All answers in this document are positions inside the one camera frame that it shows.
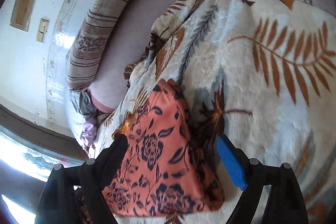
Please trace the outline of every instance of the blanket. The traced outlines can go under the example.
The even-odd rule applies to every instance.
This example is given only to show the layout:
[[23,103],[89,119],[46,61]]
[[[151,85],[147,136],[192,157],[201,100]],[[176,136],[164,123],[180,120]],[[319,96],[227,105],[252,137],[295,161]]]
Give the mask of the blanket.
[[[308,4],[177,0],[153,24],[149,56],[132,72],[127,95],[99,128],[89,156],[111,145],[112,134],[160,79],[173,79],[225,195],[218,212],[186,215],[186,223],[225,223],[241,195],[213,146],[223,132],[249,158],[273,166],[289,162],[310,223],[323,223],[336,202],[335,56],[336,19]],[[264,187],[254,223],[268,193]],[[118,219],[145,221],[164,220]]]

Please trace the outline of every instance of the blue gripper pad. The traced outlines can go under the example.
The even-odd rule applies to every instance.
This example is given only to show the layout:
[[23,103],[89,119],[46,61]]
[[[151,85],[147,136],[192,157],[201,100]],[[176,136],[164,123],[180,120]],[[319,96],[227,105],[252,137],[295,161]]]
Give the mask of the blue gripper pad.
[[227,146],[226,142],[220,136],[218,136],[216,140],[216,149],[227,172],[229,173],[232,183],[244,191],[247,187],[245,171],[235,155]]

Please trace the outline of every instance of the floral pillowcase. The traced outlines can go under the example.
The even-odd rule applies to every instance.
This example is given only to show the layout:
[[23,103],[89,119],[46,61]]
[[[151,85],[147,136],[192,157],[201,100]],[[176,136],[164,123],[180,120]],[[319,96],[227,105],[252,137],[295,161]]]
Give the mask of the floral pillowcase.
[[218,210],[224,201],[200,148],[190,145],[189,112],[173,80],[160,80],[125,135],[129,147],[103,196],[124,216],[170,216]]

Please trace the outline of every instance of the bright window light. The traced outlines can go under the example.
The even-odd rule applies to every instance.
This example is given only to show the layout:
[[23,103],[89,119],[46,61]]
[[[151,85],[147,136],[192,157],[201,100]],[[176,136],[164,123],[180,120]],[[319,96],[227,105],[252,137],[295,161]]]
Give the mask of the bright window light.
[[17,205],[13,201],[2,195],[4,202],[7,204],[10,213],[19,224],[34,224],[36,215]]
[[1,131],[0,159],[9,164],[11,167],[45,182],[48,181],[55,164],[63,164],[64,167],[75,166],[36,152],[35,150],[18,143]]
[[74,40],[75,40],[75,37],[71,37],[67,35],[66,33],[59,32],[56,35],[56,44],[59,47],[71,48]]

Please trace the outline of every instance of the light switch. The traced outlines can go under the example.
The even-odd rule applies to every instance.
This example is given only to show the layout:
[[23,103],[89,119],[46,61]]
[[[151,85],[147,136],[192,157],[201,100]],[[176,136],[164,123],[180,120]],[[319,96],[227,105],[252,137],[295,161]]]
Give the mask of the light switch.
[[38,30],[38,33],[37,33],[37,41],[38,42],[43,41],[43,36],[47,32],[48,23],[49,23],[48,20],[41,18],[39,30]]

